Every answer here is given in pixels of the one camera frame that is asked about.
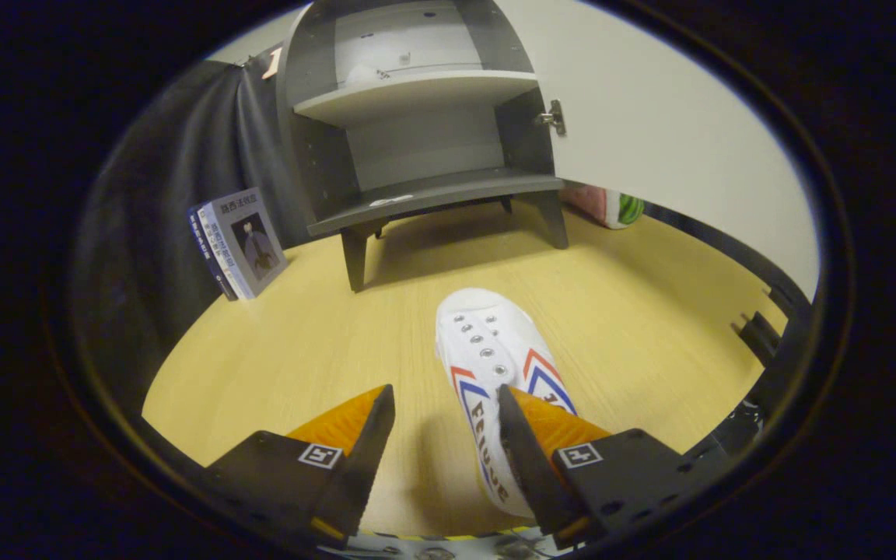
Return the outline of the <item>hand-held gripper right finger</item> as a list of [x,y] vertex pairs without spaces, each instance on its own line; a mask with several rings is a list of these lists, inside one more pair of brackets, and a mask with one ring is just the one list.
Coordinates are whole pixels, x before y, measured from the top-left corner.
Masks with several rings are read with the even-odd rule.
[[643,429],[609,433],[515,387],[498,395],[509,467],[557,545],[640,540],[674,523],[732,464],[714,440],[676,453]]

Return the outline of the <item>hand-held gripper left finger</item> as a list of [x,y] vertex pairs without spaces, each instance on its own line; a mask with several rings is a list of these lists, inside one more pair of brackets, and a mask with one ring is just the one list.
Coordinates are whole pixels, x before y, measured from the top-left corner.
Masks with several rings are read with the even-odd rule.
[[380,385],[287,435],[252,433],[212,462],[205,478],[270,542],[342,548],[359,530],[394,419],[394,387]]

